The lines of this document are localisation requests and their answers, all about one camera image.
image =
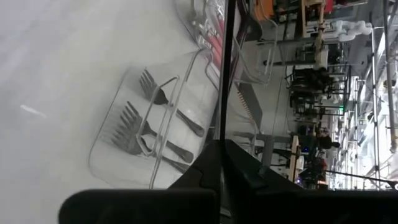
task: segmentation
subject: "clear plastic container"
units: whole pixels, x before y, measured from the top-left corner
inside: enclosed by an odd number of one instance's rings
[[[164,189],[186,171],[201,153],[218,98],[209,55],[203,49],[126,71],[90,152],[95,177],[113,187]]]
[[[213,65],[220,69],[224,36],[224,0],[185,1],[175,0],[175,7],[184,26],[187,28],[194,41],[200,47],[206,47],[213,55]],[[239,83],[256,83],[265,85],[259,74],[253,75],[246,63],[246,56],[242,53],[238,41],[233,41],[233,58],[238,59],[234,84],[229,94],[226,137],[239,144],[247,152],[254,154],[254,141],[256,140],[257,127],[251,118],[250,111],[242,95],[236,88]],[[250,133],[252,139],[242,138],[237,134]]]
[[[224,0],[209,1],[185,1],[175,0],[177,14],[184,26],[189,31],[193,40],[202,48],[208,48],[213,54],[213,63],[220,70],[223,53],[224,37]],[[233,37],[233,53],[231,61],[238,58],[238,66],[245,72],[244,78],[241,72],[234,74],[234,81],[240,83],[255,83],[267,85],[272,72],[274,61],[276,38],[273,41],[263,42],[264,46],[256,52],[256,67],[254,71],[248,67],[247,57],[242,53],[241,46]]]

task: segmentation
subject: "fork handle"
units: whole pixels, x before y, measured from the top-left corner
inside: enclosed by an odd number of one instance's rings
[[[166,146],[171,149],[173,152],[175,152],[179,157],[184,162],[191,163],[193,161],[193,153],[190,151],[187,151],[179,146],[176,146],[175,144],[167,141]]]
[[[181,162],[175,162],[167,157],[163,157],[162,159],[168,164],[170,164],[172,167],[180,171],[182,174],[185,173],[185,171],[187,171],[189,168],[189,165],[183,164]]]
[[[191,119],[189,119],[185,114],[183,114],[180,110],[177,110],[177,116],[186,124],[188,127],[199,137],[203,137],[205,135],[205,130],[199,124],[196,124]]]

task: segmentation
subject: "person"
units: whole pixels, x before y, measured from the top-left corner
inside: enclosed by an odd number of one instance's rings
[[[326,68],[305,68],[295,71],[294,87],[309,88],[311,91],[324,92],[333,83]]]
[[[339,148],[340,143],[333,142],[329,136],[329,131],[326,128],[320,128],[317,134],[318,145],[322,149],[331,149],[332,147]]]
[[[302,179],[307,179],[316,184],[318,180],[325,181],[325,170],[328,169],[328,164],[322,158],[316,158],[313,161],[307,163],[306,169],[299,173]]]

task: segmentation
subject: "fork tines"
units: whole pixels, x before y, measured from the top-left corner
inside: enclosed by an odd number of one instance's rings
[[[145,94],[145,97],[150,100],[152,98],[154,90],[156,89],[157,84],[152,75],[146,69],[139,79],[139,84]]]
[[[119,118],[121,122],[116,126],[111,141],[116,147],[131,154],[137,148],[135,133],[140,125],[138,111],[128,101]]]

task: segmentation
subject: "metal rod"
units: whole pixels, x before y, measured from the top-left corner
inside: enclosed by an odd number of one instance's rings
[[[347,66],[354,66],[354,65],[363,65],[363,63],[356,63],[356,64],[335,64],[335,65],[328,65],[328,67],[347,67]]]
[[[354,172],[354,167],[350,167],[351,169],[350,169],[350,171],[351,171],[351,174],[353,174],[353,172]],[[349,180],[349,187],[352,189],[353,188],[353,183],[354,183],[354,176],[351,176],[351,178],[350,178],[350,180]]]
[[[383,6],[384,6],[384,14],[383,14],[383,19],[384,19],[384,39],[386,42],[386,71],[387,71],[387,94],[388,94],[388,109],[389,109],[389,117],[390,117],[390,134],[391,134],[391,148],[390,151],[392,153],[395,153],[397,150],[397,143],[396,143],[396,129],[394,127],[394,100],[393,100],[393,95],[392,95],[392,74],[391,74],[391,53],[390,53],[390,47],[389,47],[389,29],[388,29],[388,12],[389,12],[389,4],[388,0],[383,0]]]
[[[395,14],[397,9],[398,9],[398,4],[397,4],[397,2],[394,2],[394,6],[392,7],[391,14]],[[395,16],[390,16],[390,18],[388,19],[388,29],[391,29],[391,27],[394,26],[394,25],[392,25],[392,22],[394,22],[394,19],[395,19]]]
[[[361,179],[364,179],[364,180],[373,180],[373,181],[377,181],[377,182],[389,183],[388,180],[382,180],[382,179],[377,179],[377,178],[373,178],[373,177],[366,177],[366,176],[355,175],[355,174],[349,174],[349,173],[343,173],[343,172],[332,171],[332,170],[325,170],[325,172],[328,172],[328,173],[331,173],[331,174],[345,175],[345,176],[347,176],[347,177],[357,177],[357,178],[361,178]]]
[[[373,152],[374,152],[374,167],[376,168],[374,175],[376,178],[380,178],[379,123],[378,123],[379,112],[377,110],[376,60],[375,60],[376,53],[375,53],[375,49],[374,49],[374,30],[372,31],[371,37],[372,37],[372,95],[373,95],[373,124],[374,124],[374,127],[373,127],[374,150],[373,150]]]
[[[295,65],[314,65],[315,60],[293,60],[287,61],[285,63],[282,62],[274,62],[275,67],[284,67],[284,66],[295,66]]]
[[[356,1],[356,2],[352,2],[352,3],[347,3],[345,5],[334,5],[333,8],[334,9],[342,9],[342,8],[346,8],[346,7],[352,7],[352,6],[358,6],[358,5],[362,5],[362,4],[367,4],[368,1],[364,0],[364,1]]]
[[[315,37],[307,37],[307,38],[298,38],[298,39],[289,39],[289,40],[278,40],[276,42],[277,45],[283,46],[283,45],[289,45],[289,44],[306,44],[306,43],[313,43],[315,41]],[[264,44],[269,44],[269,43],[274,43],[274,40],[264,40],[260,41],[257,43],[257,45],[264,45]]]
[[[346,152],[345,152],[345,172],[346,173],[348,173],[348,162],[349,162],[349,159],[348,159],[348,156],[349,156],[349,154],[348,154],[348,124],[349,124],[349,122],[348,122],[348,114],[347,113],[344,113],[344,122],[345,122],[345,138],[344,138],[344,148],[346,149]],[[345,184],[346,184],[346,189],[348,189],[348,178],[345,178]]]
[[[354,149],[355,149],[355,175],[358,175],[358,78],[355,83],[355,111],[354,111],[354,122],[355,122],[355,130],[354,130]],[[358,179],[355,178],[355,187],[358,187]]]
[[[397,27],[398,25],[389,24],[389,27]],[[384,29],[384,27],[375,27],[374,29]]]
[[[313,107],[315,107],[315,108],[335,108],[335,109],[338,109],[338,108],[342,108],[341,106],[323,106],[323,105],[314,105]]]

